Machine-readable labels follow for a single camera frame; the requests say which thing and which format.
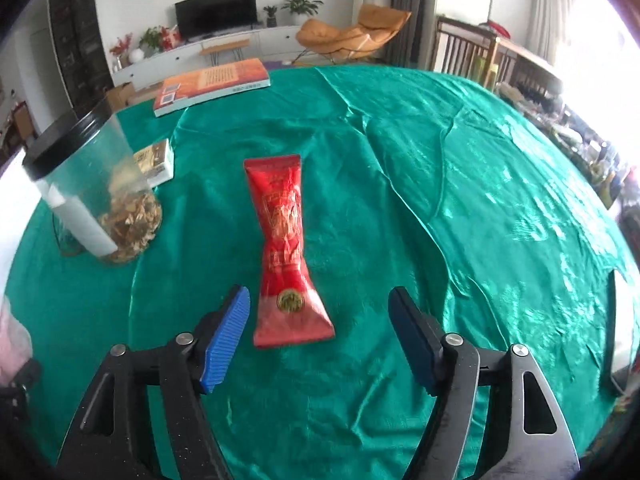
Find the small potted plant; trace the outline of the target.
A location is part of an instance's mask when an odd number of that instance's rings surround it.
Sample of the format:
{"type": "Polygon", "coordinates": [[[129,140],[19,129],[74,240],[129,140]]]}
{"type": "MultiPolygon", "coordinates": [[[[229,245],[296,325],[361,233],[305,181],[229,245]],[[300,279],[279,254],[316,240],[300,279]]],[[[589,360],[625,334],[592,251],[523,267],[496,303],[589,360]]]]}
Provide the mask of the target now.
{"type": "Polygon", "coordinates": [[[278,7],[277,6],[264,6],[262,8],[262,10],[266,14],[266,25],[267,25],[267,27],[268,28],[277,27],[278,26],[278,21],[277,21],[278,7]]]}

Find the red snack packet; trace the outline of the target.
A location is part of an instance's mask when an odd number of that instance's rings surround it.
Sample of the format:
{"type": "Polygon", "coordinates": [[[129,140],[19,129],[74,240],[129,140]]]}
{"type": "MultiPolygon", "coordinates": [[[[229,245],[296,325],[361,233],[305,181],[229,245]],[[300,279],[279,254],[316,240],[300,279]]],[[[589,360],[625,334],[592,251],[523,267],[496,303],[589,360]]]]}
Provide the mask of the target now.
{"type": "Polygon", "coordinates": [[[247,159],[244,170],[264,236],[254,345],[274,348],[333,338],[334,325],[304,257],[302,159],[247,159]]]}

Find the orange lounge chair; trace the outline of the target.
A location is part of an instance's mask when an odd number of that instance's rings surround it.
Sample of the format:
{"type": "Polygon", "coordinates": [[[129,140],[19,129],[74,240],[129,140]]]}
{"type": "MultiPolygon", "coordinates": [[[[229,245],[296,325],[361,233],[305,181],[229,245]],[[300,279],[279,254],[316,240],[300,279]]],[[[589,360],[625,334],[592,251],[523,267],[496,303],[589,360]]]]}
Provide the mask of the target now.
{"type": "Polygon", "coordinates": [[[296,34],[305,53],[314,53],[330,62],[368,58],[394,39],[411,18],[410,11],[363,3],[357,23],[337,28],[316,18],[307,20],[296,34]]]}

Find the clear jar black lid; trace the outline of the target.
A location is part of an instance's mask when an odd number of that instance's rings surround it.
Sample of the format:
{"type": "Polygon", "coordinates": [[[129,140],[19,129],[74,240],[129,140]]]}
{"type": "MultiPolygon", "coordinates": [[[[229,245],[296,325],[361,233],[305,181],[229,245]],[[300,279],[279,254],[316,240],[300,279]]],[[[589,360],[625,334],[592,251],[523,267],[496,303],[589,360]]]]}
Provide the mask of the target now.
{"type": "Polygon", "coordinates": [[[160,201],[107,100],[50,125],[27,149],[23,168],[64,228],[100,260],[134,260],[160,227],[160,201]]]}

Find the black flat television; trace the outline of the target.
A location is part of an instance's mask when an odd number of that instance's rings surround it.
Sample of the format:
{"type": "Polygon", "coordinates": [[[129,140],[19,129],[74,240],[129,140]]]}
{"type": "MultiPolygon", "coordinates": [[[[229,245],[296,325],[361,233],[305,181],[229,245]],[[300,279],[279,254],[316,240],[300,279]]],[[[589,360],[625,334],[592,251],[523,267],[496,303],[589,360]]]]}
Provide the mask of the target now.
{"type": "Polygon", "coordinates": [[[175,12],[178,31],[186,41],[258,21],[256,0],[183,0],[175,4],[175,12]]]}

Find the pink mesh bath loofah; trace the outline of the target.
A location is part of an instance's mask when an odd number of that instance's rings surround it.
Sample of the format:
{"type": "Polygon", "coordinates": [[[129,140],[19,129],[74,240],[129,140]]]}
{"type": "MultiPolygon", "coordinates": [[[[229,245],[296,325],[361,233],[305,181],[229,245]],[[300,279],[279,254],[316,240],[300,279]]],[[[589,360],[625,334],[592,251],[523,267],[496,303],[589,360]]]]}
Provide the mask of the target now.
{"type": "Polygon", "coordinates": [[[9,298],[4,296],[0,311],[0,384],[6,387],[32,358],[32,338],[17,321],[9,298]]]}

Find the black glass display cabinet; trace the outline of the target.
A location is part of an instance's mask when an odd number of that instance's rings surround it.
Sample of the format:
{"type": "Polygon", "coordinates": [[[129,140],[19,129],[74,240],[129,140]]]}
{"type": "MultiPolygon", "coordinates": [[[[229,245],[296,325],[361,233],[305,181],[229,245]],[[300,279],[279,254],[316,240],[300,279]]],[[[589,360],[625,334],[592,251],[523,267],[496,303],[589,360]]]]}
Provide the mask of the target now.
{"type": "Polygon", "coordinates": [[[96,0],[48,0],[58,68],[70,105],[92,110],[113,88],[102,44],[96,0]]]}

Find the orange hardcover book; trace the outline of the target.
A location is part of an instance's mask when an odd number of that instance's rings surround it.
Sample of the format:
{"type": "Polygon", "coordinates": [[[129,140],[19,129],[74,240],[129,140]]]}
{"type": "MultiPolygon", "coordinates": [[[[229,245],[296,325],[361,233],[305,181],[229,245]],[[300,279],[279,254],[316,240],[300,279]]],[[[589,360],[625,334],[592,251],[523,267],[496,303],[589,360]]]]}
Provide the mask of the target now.
{"type": "Polygon", "coordinates": [[[270,84],[268,70],[258,58],[192,70],[163,81],[153,112],[162,117],[224,96],[268,88],[270,84]]]}

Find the red flower vase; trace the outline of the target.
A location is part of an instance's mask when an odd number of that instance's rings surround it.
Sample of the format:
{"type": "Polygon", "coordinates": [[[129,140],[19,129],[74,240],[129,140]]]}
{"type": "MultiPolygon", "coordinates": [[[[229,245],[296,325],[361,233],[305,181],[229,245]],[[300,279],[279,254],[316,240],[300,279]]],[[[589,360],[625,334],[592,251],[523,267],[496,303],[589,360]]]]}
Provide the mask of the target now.
{"type": "Polygon", "coordinates": [[[128,55],[131,46],[132,33],[126,34],[122,38],[117,38],[110,53],[114,58],[114,70],[122,70],[128,65],[128,55]]]}

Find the wooden bench stool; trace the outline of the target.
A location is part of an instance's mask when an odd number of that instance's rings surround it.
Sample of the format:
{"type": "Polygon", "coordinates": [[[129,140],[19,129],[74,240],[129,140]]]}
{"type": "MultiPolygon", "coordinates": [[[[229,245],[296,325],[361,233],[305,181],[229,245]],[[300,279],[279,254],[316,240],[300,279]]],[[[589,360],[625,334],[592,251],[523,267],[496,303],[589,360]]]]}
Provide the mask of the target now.
{"type": "Polygon", "coordinates": [[[224,44],[215,44],[214,46],[201,48],[198,52],[201,56],[209,58],[211,66],[220,64],[221,55],[231,55],[235,61],[244,60],[244,49],[250,45],[250,40],[242,39],[236,41],[225,42],[224,44]]]}

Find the green potted plant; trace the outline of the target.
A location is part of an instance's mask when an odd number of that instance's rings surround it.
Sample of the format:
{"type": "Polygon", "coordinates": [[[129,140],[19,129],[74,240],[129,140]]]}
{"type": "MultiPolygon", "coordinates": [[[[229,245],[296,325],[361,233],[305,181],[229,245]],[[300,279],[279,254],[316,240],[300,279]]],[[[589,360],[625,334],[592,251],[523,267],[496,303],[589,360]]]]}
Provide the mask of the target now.
{"type": "Polygon", "coordinates": [[[303,25],[308,18],[317,16],[323,5],[322,0],[283,0],[281,9],[292,15],[296,25],[303,25]]]}

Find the leafy plant on cabinet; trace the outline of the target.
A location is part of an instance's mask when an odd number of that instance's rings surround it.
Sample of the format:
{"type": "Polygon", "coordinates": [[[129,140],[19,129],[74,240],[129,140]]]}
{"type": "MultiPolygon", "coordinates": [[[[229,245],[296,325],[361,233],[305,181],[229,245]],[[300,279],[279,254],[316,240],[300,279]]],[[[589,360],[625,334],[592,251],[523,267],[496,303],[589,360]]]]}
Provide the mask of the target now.
{"type": "Polygon", "coordinates": [[[140,37],[139,48],[152,54],[163,51],[163,27],[149,27],[140,37]]]}

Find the brown cardboard box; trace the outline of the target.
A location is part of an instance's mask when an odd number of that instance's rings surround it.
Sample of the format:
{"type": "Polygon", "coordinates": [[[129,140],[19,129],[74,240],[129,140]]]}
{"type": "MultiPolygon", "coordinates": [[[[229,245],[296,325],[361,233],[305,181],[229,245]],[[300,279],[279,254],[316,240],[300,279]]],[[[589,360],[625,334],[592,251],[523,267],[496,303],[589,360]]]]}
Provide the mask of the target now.
{"type": "Polygon", "coordinates": [[[134,85],[128,81],[105,92],[105,99],[112,112],[116,113],[128,106],[128,101],[134,96],[134,85]]]}

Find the white tv cabinet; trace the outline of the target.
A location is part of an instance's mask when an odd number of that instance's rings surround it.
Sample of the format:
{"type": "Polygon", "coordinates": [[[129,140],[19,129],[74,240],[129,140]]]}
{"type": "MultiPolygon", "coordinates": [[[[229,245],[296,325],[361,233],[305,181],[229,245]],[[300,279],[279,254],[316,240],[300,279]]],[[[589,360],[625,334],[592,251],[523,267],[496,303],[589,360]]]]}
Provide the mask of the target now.
{"type": "Polygon", "coordinates": [[[295,25],[258,28],[189,42],[112,73],[112,81],[115,86],[133,84],[141,90],[175,75],[244,58],[293,61],[303,51],[295,38],[298,31],[295,25]]]}

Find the small gold paper box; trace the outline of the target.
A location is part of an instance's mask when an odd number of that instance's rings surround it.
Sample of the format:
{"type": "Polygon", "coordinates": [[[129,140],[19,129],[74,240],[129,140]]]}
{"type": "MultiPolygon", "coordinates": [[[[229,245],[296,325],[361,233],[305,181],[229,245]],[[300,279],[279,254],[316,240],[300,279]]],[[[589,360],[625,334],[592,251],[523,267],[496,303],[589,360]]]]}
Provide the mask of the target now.
{"type": "Polygon", "coordinates": [[[151,188],[157,188],[174,177],[175,155],[168,139],[142,148],[134,154],[134,159],[151,188]]]}

